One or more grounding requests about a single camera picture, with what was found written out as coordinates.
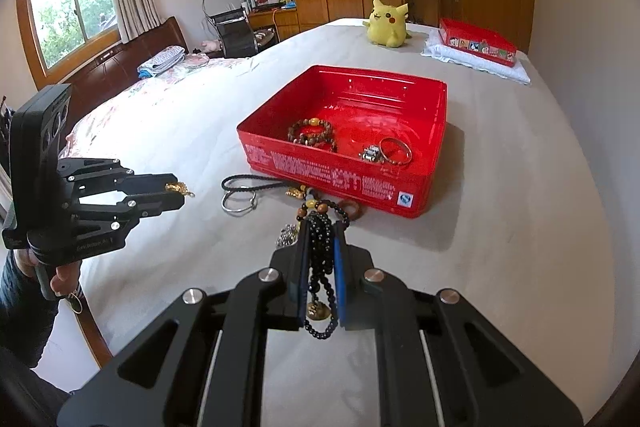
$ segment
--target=hand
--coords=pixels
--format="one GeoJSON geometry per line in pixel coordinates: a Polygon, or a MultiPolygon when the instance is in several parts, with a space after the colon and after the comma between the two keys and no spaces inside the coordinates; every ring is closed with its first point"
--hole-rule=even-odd
{"type": "MultiPolygon", "coordinates": [[[[14,250],[15,264],[18,269],[24,273],[27,277],[36,279],[36,272],[34,266],[39,261],[36,256],[30,250],[14,250]]],[[[56,268],[56,274],[51,278],[51,290],[58,295],[69,295],[69,293],[75,291],[78,287],[78,281],[80,279],[80,262],[65,264],[65,266],[58,266],[56,268]]]]}

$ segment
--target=wooden bed edge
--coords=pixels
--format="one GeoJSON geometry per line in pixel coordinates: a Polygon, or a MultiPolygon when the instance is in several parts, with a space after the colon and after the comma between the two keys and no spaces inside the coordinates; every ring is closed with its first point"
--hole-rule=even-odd
{"type": "Polygon", "coordinates": [[[78,322],[80,331],[82,331],[84,341],[94,357],[95,363],[102,369],[107,362],[113,358],[113,355],[109,350],[109,346],[107,346],[107,343],[104,341],[98,325],[95,323],[94,316],[86,298],[81,296],[79,301],[82,304],[82,311],[76,314],[76,321],[78,322]]]}

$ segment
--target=blue and white sticker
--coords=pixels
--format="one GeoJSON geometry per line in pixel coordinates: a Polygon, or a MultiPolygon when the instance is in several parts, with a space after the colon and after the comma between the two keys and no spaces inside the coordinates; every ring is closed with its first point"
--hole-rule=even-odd
{"type": "Polygon", "coordinates": [[[398,204],[406,208],[411,208],[411,205],[414,204],[414,195],[400,191],[398,194],[398,204]]]}

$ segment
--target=dark sleeve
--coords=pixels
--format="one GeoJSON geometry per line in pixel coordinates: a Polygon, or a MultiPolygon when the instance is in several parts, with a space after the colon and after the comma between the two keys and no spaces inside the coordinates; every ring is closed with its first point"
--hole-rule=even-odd
{"type": "Polygon", "coordinates": [[[24,275],[9,251],[0,280],[0,346],[36,367],[53,329],[58,301],[47,301],[37,279],[24,275]]]}

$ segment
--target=window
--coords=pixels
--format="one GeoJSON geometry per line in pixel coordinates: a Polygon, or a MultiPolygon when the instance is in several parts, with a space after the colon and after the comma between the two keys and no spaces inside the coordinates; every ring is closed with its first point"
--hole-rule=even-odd
{"type": "Polygon", "coordinates": [[[113,0],[17,0],[18,24],[38,89],[120,40],[113,0]]]}

